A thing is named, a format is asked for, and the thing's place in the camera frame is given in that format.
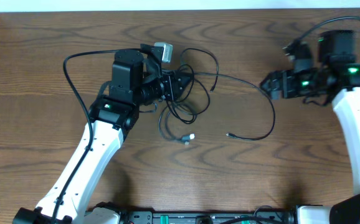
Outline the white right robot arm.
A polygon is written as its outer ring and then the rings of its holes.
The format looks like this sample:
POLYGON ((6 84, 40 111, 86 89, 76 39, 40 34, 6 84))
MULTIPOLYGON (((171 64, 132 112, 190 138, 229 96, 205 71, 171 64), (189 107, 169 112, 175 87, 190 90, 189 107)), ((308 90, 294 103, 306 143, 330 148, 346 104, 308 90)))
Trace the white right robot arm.
POLYGON ((360 64, 274 71, 260 87, 273 100, 326 96, 324 104, 331 104, 346 141, 354 195, 329 207, 301 205, 296 209, 295 223, 360 223, 360 64))

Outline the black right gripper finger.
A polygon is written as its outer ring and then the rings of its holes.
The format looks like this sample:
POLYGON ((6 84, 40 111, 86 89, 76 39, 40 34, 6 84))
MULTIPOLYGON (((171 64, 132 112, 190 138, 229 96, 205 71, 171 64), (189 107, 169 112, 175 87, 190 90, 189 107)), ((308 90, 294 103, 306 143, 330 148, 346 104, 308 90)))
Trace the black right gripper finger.
POLYGON ((260 88, 270 97, 271 100, 279 100, 282 98, 282 88, 279 86, 264 84, 260 85, 260 88))
POLYGON ((270 72, 261 82, 261 88, 280 88, 282 84, 282 72, 270 72))

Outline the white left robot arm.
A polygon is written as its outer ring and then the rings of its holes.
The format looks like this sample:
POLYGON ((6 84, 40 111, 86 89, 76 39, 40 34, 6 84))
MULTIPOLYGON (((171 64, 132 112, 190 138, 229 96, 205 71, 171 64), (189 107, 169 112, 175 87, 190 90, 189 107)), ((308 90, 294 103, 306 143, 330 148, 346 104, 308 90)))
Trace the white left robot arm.
POLYGON ((82 140, 55 185, 34 210, 20 208, 14 223, 113 223, 120 214, 105 207, 87 214, 87 205, 108 162, 120 149, 140 113, 140 105, 155 100, 178 99, 193 82, 190 73, 163 70, 150 79, 139 76, 140 85, 128 89, 140 100, 129 105, 119 94, 125 91, 126 75, 105 82, 91 105, 82 140))

